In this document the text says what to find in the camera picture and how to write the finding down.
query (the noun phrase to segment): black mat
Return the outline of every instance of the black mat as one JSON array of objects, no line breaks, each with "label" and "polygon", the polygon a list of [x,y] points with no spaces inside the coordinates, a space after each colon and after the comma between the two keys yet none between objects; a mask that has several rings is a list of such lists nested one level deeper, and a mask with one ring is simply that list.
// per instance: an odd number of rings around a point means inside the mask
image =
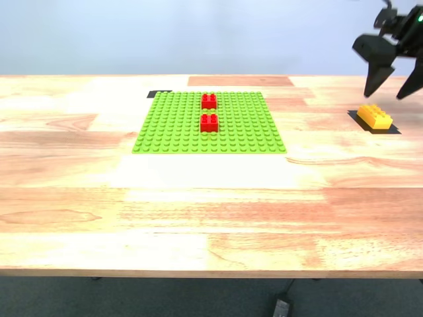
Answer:
[{"label": "black mat", "polygon": [[147,98],[154,98],[158,92],[172,92],[171,90],[150,90]]}]

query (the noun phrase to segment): red lego brick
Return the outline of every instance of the red lego brick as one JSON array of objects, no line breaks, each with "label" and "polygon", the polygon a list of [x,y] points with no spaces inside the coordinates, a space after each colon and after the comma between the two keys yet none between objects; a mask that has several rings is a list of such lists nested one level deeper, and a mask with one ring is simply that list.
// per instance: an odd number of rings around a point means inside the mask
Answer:
[{"label": "red lego brick", "polygon": [[212,114],[210,116],[209,130],[210,130],[210,132],[218,132],[219,131],[219,122],[217,120],[216,114]]},{"label": "red lego brick", "polygon": [[209,118],[207,114],[203,114],[200,119],[200,132],[210,132],[209,131]]},{"label": "red lego brick", "polygon": [[219,120],[216,114],[203,114],[200,118],[200,132],[218,132]]},{"label": "red lego brick", "polygon": [[215,94],[203,94],[201,97],[201,109],[217,109]]}]

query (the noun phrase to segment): lego brick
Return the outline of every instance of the lego brick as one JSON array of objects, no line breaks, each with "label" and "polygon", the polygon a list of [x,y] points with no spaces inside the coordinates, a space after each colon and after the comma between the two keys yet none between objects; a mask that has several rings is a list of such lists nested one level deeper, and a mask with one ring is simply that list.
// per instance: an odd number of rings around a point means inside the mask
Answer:
[{"label": "lego brick", "polygon": [[219,122],[217,115],[202,114],[200,118],[200,132],[218,132]]},{"label": "lego brick", "polygon": [[158,92],[172,92],[171,90],[150,90],[148,92],[147,98],[154,98]]},{"label": "lego brick", "polygon": [[201,109],[217,109],[215,94],[203,94],[201,97]]},{"label": "lego brick", "polygon": [[210,132],[219,131],[219,121],[216,114],[211,114],[209,117],[209,130]]},{"label": "lego brick", "polygon": [[389,129],[393,122],[391,116],[376,104],[362,104],[357,111],[357,116],[372,129]]},{"label": "lego brick", "polygon": [[359,116],[357,116],[357,110],[348,110],[348,115],[364,130],[371,134],[401,134],[398,128],[392,123],[389,129],[372,129],[364,122]]},{"label": "lego brick", "polygon": [[[134,154],[284,154],[285,145],[260,92],[216,92],[218,109],[200,107],[201,92],[158,92],[132,149]],[[215,114],[219,132],[201,133]]]},{"label": "lego brick", "polygon": [[209,116],[207,114],[202,114],[200,118],[200,132],[211,132]]}]

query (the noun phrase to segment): white wall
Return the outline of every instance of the white wall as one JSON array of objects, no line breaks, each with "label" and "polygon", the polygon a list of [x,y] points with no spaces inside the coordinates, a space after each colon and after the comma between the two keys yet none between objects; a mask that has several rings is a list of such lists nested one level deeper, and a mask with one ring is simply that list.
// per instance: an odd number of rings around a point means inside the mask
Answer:
[{"label": "white wall", "polygon": [[[416,0],[396,0],[408,13]],[[1,0],[0,73],[364,75],[382,0]],[[408,75],[414,63],[395,63]]]}]

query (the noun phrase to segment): gray floor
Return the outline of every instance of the gray floor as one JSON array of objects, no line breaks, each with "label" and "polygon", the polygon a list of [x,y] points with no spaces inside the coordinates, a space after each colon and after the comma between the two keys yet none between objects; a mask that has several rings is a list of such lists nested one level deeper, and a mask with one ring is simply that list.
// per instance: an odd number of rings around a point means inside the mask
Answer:
[{"label": "gray floor", "polygon": [[[407,13],[416,1],[394,4]],[[374,32],[381,8],[380,0],[0,1],[0,74],[365,75],[351,46]],[[408,75],[414,64],[395,66]],[[0,277],[0,317],[266,317],[285,283]],[[423,316],[417,280],[306,279],[291,296],[298,317]]]},{"label": "gray floor", "polygon": [[[271,317],[283,279],[0,278],[2,317]],[[417,280],[297,280],[294,317],[419,317]]]}]

